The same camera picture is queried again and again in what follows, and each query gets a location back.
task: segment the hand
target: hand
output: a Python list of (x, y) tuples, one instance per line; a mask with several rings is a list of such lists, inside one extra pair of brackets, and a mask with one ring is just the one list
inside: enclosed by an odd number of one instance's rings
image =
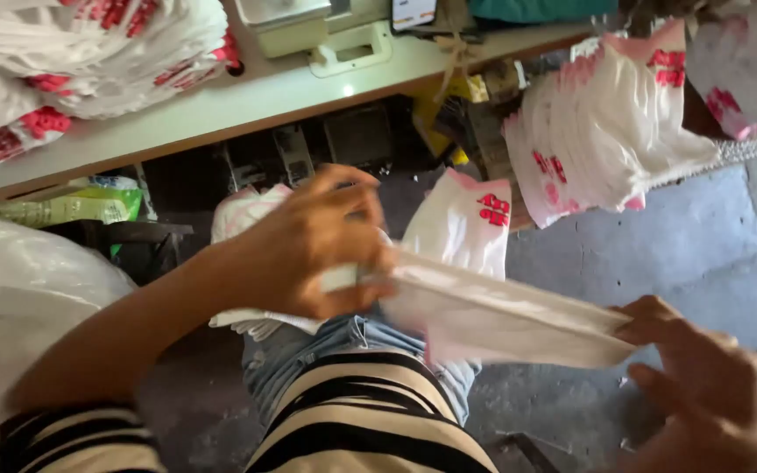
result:
[[(355, 183), (337, 188), (340, 183)], [(321, 292), (321, 274), (347, 263), (387, 274), (395, 263), (384, 242), (378, 180), (350, 166), (327, 165), (247, 231), (206, 251), (216, 265), (222, 308), (253, 307), (327, 319), (393, 294), (386, 282)], [(359, 213), (363, 218), (355, 217)]]
[(664, 372), (631, 364), (628, 373), (669, 416), (628, 469), (756, 471), (757, 354), (734, 337), (694, 326), (656, 296), (619, 311), (633, 317), (619, 339), (658, 349)]

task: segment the striped shirt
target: striped shirt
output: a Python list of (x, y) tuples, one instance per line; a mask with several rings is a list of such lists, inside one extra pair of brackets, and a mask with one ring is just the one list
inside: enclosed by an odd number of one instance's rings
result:
[[(289, 386), (247, 471), (496, 471), (417, 359), (395, 351), (317, 360)], [(25, 414), (0, 427), (0, 471), (165, 471), (131, 406)]]

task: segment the gray floor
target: gray floor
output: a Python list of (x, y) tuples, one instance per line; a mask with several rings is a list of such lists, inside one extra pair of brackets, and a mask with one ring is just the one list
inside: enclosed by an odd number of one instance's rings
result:
[[(399, 237), (436, 175), (391, 176), (380, 189)], [(647, 196), (641, 212), (592, 211), (510, 237), (510, 278), (601, 305), (658, 294), (691, 320), (757, 348), (757, 161)], [(240, 384), (241, 341), (202, 329), (157, 367), (143, 391), (175, 471), (231, 471), (260, 435)], [(655, 362), (646, 350), (638, 359)], [(657, 414), (606, 371), (490, 366), (470, 395), (469, 431), (484, 443), (527, 432), (570, 451), (581, 468), (609, 465), (654, 432)]]

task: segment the white table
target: white table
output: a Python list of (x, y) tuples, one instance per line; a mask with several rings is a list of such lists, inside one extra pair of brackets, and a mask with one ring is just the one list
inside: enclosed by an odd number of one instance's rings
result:
[[(488, 35), (476, 62), (535, 57), (588, 32), (555, 25)], [(305, 54), (268, 60), (246, 29), (235, 33), (243, 76), (225, 74), (116, 119), (76, 121), (58, 141), (0, 164), (0, 199), (404, 92), (441, 76), (447, 61), (434, 43), (399, 37), (389, 62), (320, 79)]]

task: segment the jeans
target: jeans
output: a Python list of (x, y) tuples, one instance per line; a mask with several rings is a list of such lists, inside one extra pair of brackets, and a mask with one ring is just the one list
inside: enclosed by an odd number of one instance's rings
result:
[[(400, 349), (423, 360), (425, 342), (391, 327), (380, 311), (375, 312), (370, 318), (352, 314), (335, 317), (314, 336), (286, 324), (261, 342), (245, 336), (241, 361), (244, 382), (265, 428), (282, 394), (314, 360), (352, 349)], [(430, 368), (448, 394), (457, 421), (464, 425), (469, 416), (466, 398), (481, 371), (480, 363), (462, 361)]]

